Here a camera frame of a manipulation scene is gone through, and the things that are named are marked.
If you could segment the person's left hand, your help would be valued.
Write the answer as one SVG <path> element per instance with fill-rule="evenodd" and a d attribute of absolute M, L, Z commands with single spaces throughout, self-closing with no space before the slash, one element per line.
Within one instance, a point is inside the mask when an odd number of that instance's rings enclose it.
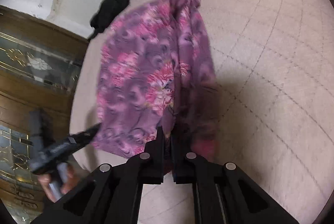
<path fill-rule="evenodd" d="M 74 170 L 73 166 L 71 164 L 67 164 L 67 182 L 64 183 L 61 187 L 61 193 L 63 195 L 67 194 L 69 191 L 71 191 L 80 181 L 80 177 Z M 54 193 L 52 192 L 50 188 L 50 182 L 52 181 L 49 174 L 43 174 L 38 176 L 38 181 L 41 184 L 46 196 L 48 199 L 55 203 L 58 199 L 54 196 Z"/>

